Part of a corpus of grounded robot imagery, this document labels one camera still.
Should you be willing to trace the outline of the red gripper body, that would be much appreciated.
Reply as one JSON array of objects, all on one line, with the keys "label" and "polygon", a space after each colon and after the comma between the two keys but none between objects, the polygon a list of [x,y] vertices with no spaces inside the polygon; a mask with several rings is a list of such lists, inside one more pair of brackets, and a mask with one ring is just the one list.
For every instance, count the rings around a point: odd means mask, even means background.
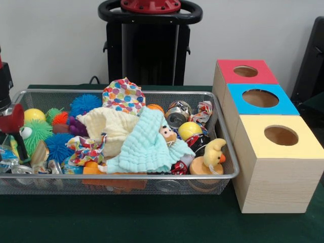
[{"label": "red gripper body", "polygon": [[24,125],[24,109],[20,103],[11,104],[1,111],[1,132],[5,134],[19,133]]}]

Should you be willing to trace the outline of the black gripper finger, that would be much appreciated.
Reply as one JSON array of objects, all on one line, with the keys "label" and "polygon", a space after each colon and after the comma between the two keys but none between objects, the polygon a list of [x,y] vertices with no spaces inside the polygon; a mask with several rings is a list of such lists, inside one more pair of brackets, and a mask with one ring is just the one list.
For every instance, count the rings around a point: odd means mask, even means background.
[{"label": "black gripper finger", "polygon": [[20,135],[20,132],[12,133],[11,135],[14,137],[15,141],[17,142],[17,151],[18,151],[19,158],[22,161],[27,160],[28,154],[25,148],[24,140]]}]

